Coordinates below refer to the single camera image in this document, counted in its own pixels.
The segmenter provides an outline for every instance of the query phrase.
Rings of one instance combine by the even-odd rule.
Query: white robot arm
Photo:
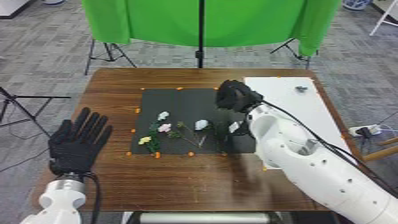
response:
[[[323,147],[307,130],[268,105],[247,115],[256,155],[282,169],[313,200],[355,224],[398,224],[398,200],[368,176]]]
[[[30,215],[21,224],[80,224],[82,218],[76,211],[85,203],[83,182],[73,175],[55,180],[46,185],[46,192],[39,198],[43,210]]]

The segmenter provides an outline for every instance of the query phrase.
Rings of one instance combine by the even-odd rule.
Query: black glove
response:
[[[89,108],[83,108],[75,123],[71,123],[71,120],[64,120],[48,140],[50,170],[55,175],[69,172],[76,174],[91,172],[96,156],[112,134],[112,126],[103,131],[106,121],[106,116],[99,118],[98,113],[91,114]]]
[[[250,90],[249,86],[236,80],[226,80],[217,92],[217,107],[245,113],[249,107],[261,101],[263,95]]]

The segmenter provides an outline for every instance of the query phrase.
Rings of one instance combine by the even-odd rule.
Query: green screen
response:
[[[337,0],[206,0],[204,46],[233,47],[300,40],[300,55],[318,50]],[[83,0],[94,39],[199,43],[199,0]]]

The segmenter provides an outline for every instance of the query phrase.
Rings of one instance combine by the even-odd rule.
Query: black cable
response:
[[[393,189],[393,187],[389,186],[389,184],[385,183],[384,179],[380,178],[380,176],[375,174],[373,170],[369,169],[369,167],[366,166],[364,162],[361,161],[361,159],[357,159],[357,157],[336,146],[332,145],[323,138],[318,136],[318,134],[313,132],[311,128],[305,126],[305,124],[302,123],[302,121],[298,120],[298,118],[293,116],[293,114],[279,107],[275,106],[270,102],[266,102],[263,100],[263,103],[274,107],[297,121],[297,123],[302,125],[302,127],[305,128],[307,132],[311,133],[311,135],[314,136],[318,142],[321,143],[321,145],[325,146],[325,148],[329,149],[329,151],[337,155],[337,157],[348,162],[348,164],[357,168],[359,172],[369,177],[369,179],[373,180],[375,184],[380,186],[380,188],[394,195],[394,197],[398,197],[398,193],[396,190]],[[346,158],[346,156],[355,160],[355,162],[359,163],[359,165],[364,167],[368,173],[361,170],[361,167],[357,166],[357,164],[352,162],[352,160]]]
[[[14,108],[12,108],[9,117],[7,117],[7,122],[9,122],[9,123],[12,122],[12,121],[11,121],[11,117],[12,117],[14,112],[16,112],[16,105],[12,104],[12,106],[14,106]],[[32,136],[28,136],[28,137],[18,136],[18,135],[14,134],[14,132],[12,132],[12,128],[11,128],[11,126],[12,126],[12,125],[9,125],[9,134],[11,134],[18,139],[21,139],[21,140],[28,140],[28,139],[35,138],[39,135],[43,135],[43,133],[39,133],[39,134],[35,134],[35,135],[32,135]]]
[[[364,143],[366,143],[366,138],[362,138],[362,141],[361,141],[361,147],[359,147],[361,152],[362,152],[362,149],[364,149]]]
[[[21,162],[18,162],[14,165],[11,165],[9,167],[5,167],[2,170],[0,170],[0,173],[9,170],[12,167],[19,166],[27,161],[30,161],[32,159],[35,159],[46,152],[48,149],[44,149],[35,156],[32,156],[30,158],[27,158]]]
[[[384,121],[398,114],[398,111],[382,119],[382,121],[377,123],[377,125],[380,125],[384,123]]]
[[[83,177],[87,177],[94,184],[96,184],[96,202],[94,202],[94,209],[92,209],[92,216],[91,216],[91,224],[96,224],[98,222],[98,217],[99,217],[99,212],[101,212],[101,184],[99,184],[99,179],[94,173],[83,174]]]

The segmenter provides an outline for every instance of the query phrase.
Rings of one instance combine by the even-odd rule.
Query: robotic hand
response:
[[[226,81],[217,106],[247,114],[247,130],[258,142],[265,166],[279,167],[313,200],[355,224],[398,224],[398,200],[337,156],[330,144],[297,119],[238,81]]]
[[[91,114],[83,108],[75,123],[71,120],[62,122],[48,141],[50,170],[57,179],[39,198],[44,210],[25,218],[21,224],[82,223],[76,209],[85,203],[83,177],[96,179],[91,168],[112,134],[112,126],[105,128],[106,120],[106,116]]]

